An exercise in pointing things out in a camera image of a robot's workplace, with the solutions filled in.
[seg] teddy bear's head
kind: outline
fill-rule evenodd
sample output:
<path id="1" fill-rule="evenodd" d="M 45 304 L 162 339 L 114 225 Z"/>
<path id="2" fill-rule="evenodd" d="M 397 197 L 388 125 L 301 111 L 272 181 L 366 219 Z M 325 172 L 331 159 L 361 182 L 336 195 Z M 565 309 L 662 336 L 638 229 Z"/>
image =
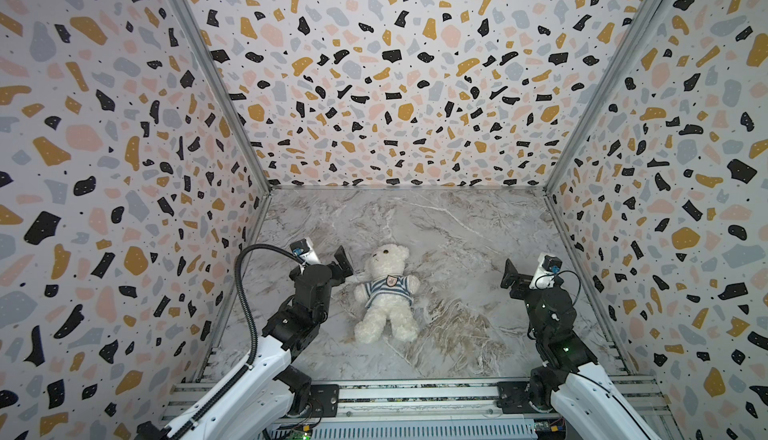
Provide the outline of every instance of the teddy bear's head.
<path id="1" fill-rule="evenodd" d="M 366 272 L 373 279 L 385 275 L 402 275 L 406 269 L 406 259 L 410 253 L 407 246 L 395 245 L 394 243 L 382 245 L 366 262 Z"/>

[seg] teddy bear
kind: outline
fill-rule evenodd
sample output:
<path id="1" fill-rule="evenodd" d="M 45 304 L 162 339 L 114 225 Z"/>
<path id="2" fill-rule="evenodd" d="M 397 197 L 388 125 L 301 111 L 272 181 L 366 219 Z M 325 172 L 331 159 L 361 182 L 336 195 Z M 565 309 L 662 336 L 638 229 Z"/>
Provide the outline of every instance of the teddy bear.
<path id="1" fill-rule="evenodd" d="M 411 304 L 420 281 L 414 275 L 403 275 L 407 246 L 388 244 L 380 246 L 366 262 L 366 273 L 372 280 L 355 287 L 355 300 L 366 304 L 368 311 L 355 326 L 355 339 L 372 343 L 379 339 L 389 318 L 392 334 L 398 340 L 410 342 L 418 335 Z"/>

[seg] robotic arm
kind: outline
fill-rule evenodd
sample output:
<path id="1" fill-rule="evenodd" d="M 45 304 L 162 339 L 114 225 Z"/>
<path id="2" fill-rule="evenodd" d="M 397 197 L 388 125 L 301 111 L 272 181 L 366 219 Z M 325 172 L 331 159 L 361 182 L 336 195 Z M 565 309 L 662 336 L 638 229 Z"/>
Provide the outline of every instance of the robotic arm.
<path id="1" fill-rule="evenodd" d="M 322 416 L 313 415 L 322 410 L 310 399 L 312 378 L 291 363 L 317 337 L 328 319 L 331 289 L 353 274 L 352 267 L 341 246 L 334 255 L 336 262 L 322 265 L 309 239 L 292 243 L 292 253 L 272 246 L 248 248 L 255 247 L 278 251 L 299 263 L 289 275 L 296 292 L 267 321 L 263 337 L 256 339 L 255 355 L 249 351 L 204 397 L 162 430 L 150 422 L 139 426 L 137 440 L 250 440 L 285 415 Z M 245 253 L 235 265 L 241 301 L 240 264 Z M 244 310 L 247 319 L 247 301 Z M 258 332 L 251 335 L 253 340 Z"/>
<path id="2" fill-rule="evenodd" d="M 531 371 L 526 392 L 506 396 L 498 406 L 527 402 L 539 412 L 555 410 L 577 433 L 593 440 L 660 440 L 574 333 L 575 300 L 561 288 L 561 272 L 562 261 L 545 253 L 533 276 L 506 262 L 501 287 L 525 302 L 531 321 L 528 338 L 535 338 L 544 365 Z"/>

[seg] black mounting plate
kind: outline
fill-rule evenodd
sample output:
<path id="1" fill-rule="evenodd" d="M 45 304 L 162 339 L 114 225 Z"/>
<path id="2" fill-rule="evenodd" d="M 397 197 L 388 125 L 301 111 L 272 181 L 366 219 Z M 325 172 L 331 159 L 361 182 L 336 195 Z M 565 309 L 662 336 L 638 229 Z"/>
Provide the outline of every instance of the black mounting plate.
<path id="1" fill-rule="evenodd" d="M 540 413 L 528 401 L 528 382 L 499 382 L 496 387 L 499 397 L 496 406 L 501 408 L 504 414 Z"/>
<path id="2" fill-rule="evenodd" d="M 335 384 L 312 384 L 310 387 L 310 404 L 312 416 L 335 417 L 339 409 L 339 386 Z"/>

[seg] side wall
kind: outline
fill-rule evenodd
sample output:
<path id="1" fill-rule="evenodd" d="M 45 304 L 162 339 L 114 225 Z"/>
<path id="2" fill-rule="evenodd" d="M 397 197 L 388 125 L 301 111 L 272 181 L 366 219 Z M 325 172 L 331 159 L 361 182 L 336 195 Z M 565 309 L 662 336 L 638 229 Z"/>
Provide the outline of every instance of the side wall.
<path id="1" fill-rule="evenodd" d="M 250 172 L 165 0 L 0 0 L 0 438 L 123 438 L 189 380 Z"/>
<path id="2" fill-rule="evenodd" d="M 554 201 L 687 438 L 768 426 L 768 0 L 664 0 Z"/>
<path id="3" fill-rule="evenodd" d="M 273 184 L 541 185 L 642 0 L 188 0 Z"/>

